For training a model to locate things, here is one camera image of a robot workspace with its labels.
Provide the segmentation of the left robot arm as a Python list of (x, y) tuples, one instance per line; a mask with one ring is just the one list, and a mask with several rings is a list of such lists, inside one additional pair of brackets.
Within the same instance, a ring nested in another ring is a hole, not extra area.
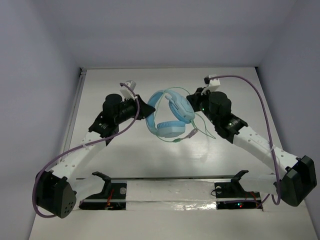
[(42, 218), (67, 217), (73, 209), (91, 196), (110, 200), (114, 195), (112, 179), (99, 172), (77, 180), (87, 164), (117, 136), (124, 133), (119, 125), (132, 120), (144, 120), (155, 108), (139, 95), (124, 100), (119, 94), (105, 97), (102, 111), (89, 127), (79, 146), (61, 153), (51, 160), (35, 177), (32, 205)]

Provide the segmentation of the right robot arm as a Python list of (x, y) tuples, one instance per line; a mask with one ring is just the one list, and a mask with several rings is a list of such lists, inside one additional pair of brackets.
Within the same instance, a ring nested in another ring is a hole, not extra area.
[(241, 197), (247, 192), (277, 195), (286, 204), (297, 207), (317, 186), (314, 161), (288, 153), (256, 133), (244, 120), (232, 114), (231, 100), (220, 91), (202, 94), (198, 88), (186, 98), (195, 112), (202, 112), (214, 126), (216, 133), (231, 144), (247, 151), (273, 174), (254, 175), (241, 170), (230, 182), (223, 184), (218, 195)]

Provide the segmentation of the white front panel board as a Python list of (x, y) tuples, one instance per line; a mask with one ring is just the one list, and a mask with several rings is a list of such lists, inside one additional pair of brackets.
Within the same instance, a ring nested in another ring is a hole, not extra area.
[(305, 205), (263, 210), (76, 210), (36, 217), (32, 240), (315, 240)]

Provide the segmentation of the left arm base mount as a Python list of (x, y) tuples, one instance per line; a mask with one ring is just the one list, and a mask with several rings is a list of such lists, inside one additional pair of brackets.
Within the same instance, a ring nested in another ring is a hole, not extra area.
[(111, 177), (98, 171), (93, 172), (92, 175), (103, 180), (104, 185), (98, 193), (81, 200), (79, 208), (81, 210), (126, 210), (127, 182), (113, 182)]

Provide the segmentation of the aluminium rail strip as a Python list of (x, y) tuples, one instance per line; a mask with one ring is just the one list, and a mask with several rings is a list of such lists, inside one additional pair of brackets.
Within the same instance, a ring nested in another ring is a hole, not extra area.
[(213, 180), (213, 179), (232, 179), (233, 175), (212, 175), (212, 176), (167, 176), (167, 177), (111, 177), (114, 181), (161, 181), (161, 180)]

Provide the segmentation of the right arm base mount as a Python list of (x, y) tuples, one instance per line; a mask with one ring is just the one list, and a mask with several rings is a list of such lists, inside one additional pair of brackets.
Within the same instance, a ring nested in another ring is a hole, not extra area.
[(245, 191), (240, 185), (240, 179), (248, 170), (241, 170), (230, 180), (216, 182), (210, 195), (216, 198), (218, 210), (263, 210), (261, 195), (259, 192)]

